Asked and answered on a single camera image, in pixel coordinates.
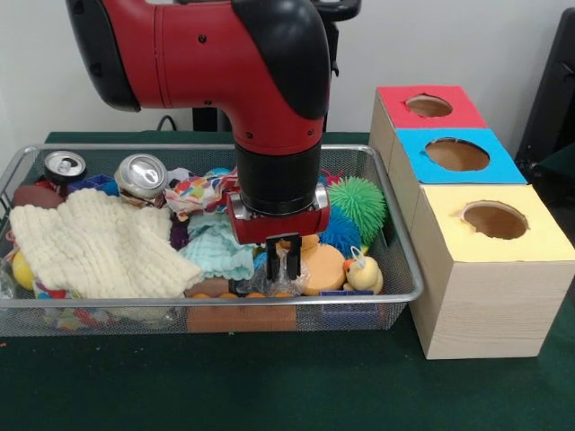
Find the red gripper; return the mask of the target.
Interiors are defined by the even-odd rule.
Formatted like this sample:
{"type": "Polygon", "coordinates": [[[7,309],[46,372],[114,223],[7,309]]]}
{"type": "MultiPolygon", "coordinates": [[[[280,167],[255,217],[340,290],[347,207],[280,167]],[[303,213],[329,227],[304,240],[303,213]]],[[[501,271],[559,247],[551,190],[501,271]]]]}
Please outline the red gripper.
{"type": "Polygon", "coordinates": [[[323,232],[329,223],[331,206],[327,189],[317,186],[312,204],[291,215],[264,215],[247,207],[239,193],[226,197],[228,217],[234,237],[240,244],[265,243],[267,279],[276,281],[280,270],[277,244],[290,236],[287,253],[287,274],[301,275],[302,237],[323,232]]]}

